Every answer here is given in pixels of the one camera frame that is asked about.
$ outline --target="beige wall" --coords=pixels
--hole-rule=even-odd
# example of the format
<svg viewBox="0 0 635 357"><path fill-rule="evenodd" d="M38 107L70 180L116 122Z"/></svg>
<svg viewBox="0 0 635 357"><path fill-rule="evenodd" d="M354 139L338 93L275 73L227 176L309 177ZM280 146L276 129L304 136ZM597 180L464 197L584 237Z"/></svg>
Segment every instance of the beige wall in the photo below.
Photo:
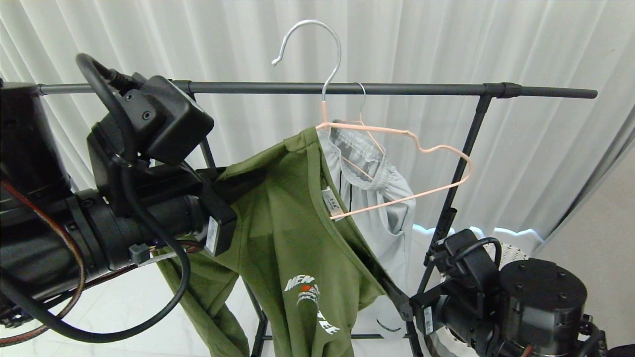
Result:
<svg viewBox="0 0 635 357"><path fill-rule="evenodd" d="M586 285L610 347L635 343L635 142L535 254Z"/></svg>

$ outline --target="curtain fold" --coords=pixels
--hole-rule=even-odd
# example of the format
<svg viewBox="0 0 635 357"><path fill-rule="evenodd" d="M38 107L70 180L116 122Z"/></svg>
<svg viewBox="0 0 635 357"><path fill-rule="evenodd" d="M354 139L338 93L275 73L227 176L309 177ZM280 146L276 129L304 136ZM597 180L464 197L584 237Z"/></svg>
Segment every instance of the curtain fold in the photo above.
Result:
<svg viewBox="0 0 635 357"><path fill-rule="evenodd" d="M342 41L334 82L496 83L599 91L595 100L494 99L457 191L457 228L534 229L547 236L597 181L633 132L635 3L630 1L0 1L5 81L82 83L74 57L146 77L196 81L324 81L334 41L297 21L317 18ZM319 97L198 95L215 118L219 165L246 159L319 123ZM361 96L329 96L331 119L355 120ZM407 129L425 147L463 146L478 98L369 96L368 125ZM105 115L96 96L45 97L63 161L78 188L94 186L86 136ZM447 184L458 158L417 153L408 139L376 136L413 191ZM198 149L189 161L204 165ZM417 201L432 227L445 192Z"/></svg>

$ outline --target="green sweatshirt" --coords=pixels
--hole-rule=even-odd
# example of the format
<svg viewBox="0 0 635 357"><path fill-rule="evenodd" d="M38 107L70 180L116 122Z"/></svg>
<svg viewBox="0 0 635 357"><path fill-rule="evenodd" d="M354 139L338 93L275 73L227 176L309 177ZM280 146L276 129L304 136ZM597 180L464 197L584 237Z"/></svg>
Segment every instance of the green sweatshirt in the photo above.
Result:
<svg viewBox="0 0 635 357"><path fill-rule="evenodd" d="M264 183L232 205L238 222L230 249L190 255L192 279L181 305L212 356L249 356L225 305L240 275L269 318L276 356L353 356L357 313L385 295L374 277L385 272L350 217L330 219L324 197L331 209L345 205L315 128L228 167L219 180L262 167ZM158 264L175 290L178 261Z"/></svg>

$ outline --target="clothing tag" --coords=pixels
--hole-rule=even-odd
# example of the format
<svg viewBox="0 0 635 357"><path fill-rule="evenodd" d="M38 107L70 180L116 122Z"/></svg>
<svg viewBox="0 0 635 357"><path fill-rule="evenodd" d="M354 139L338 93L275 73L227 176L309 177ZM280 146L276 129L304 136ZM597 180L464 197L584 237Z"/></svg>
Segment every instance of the clothing tag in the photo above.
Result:
<svg viewBox="0 0 635 357"><path fill-rule="evenodd" d="M207 242L205 248L210 251L214 256L214 250L216 250L216 240L218 239L218 222L210 217L210 222L207 225Z"/></svg>
<svg viewBox="0 0 635 357"><path fill-rule="evenodd" d="M326 207L331 213L331 216L341 215L344 213L344 211L342 211L342 207L340 207L340 203L337 201L337 198L335 198L335 194L331 191L331 187L327 187L322 190L322 198L324 199L324 203L326 203Z"/></svg>
<svg viewBox="0 0 635 357"><path fill-rule="evenodd" d="M428 306L424 309L425 334L429 335L434 331L432 327L432 307Z"/></svg>

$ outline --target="silver metal hook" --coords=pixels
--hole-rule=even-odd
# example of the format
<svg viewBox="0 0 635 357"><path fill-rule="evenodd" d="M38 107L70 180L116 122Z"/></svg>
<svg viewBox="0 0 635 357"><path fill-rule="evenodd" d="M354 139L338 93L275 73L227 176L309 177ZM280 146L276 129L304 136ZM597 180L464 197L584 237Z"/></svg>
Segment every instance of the silver metal hook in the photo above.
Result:
<svg viewBox="0 0 635 357"><path fill-rule="evenodd" d="M366 88L364 88L364 86L359 82L355 82L355 84L359 84L359 86L361 87L361 90L364 91L364 101L361 102L361 106L359 107L359 114L361 115L361 111L362 109L364 109L364 104L366 104Z"/></svg>
<svg viewBox="0 0 635 357"><path fill-rule="evenodd" d="M318 20L302 20L302 21L299 21L297 24L295 24L286 33L286 35L284 35L284 38L282 38L282 46L280 46L280 52L278 53L278 57L275 60L271 61L271 64L275 66L278 62L282 61L282 56L284 55L284 48L286 47L286 42L289 41L289 37L291 37L291 34L293 33L293 31L297 30L301 26L309 25L309 24L314 24L314 25L319 25L321 27L324 27L326 30L328 30L328 32L331 33L331 35L335 39L335 43L337 44L337 63L335 64L335 68L333 69L333 72L331 73L330 76L328 76L328 78L326 79L326 82L324 82L324 86L322 87L322 101L325 102L326 101L326 87L331 83L331 80L333 79L333 77L335 77L335 74L337 73L337 71L340 70L340 64L342 63L342 44L340 43L340 38L337 37L337 34L335 33L335 31L333 31L333 29L328 27L328 25L326 25L324 22L318 21Z"/></svg>

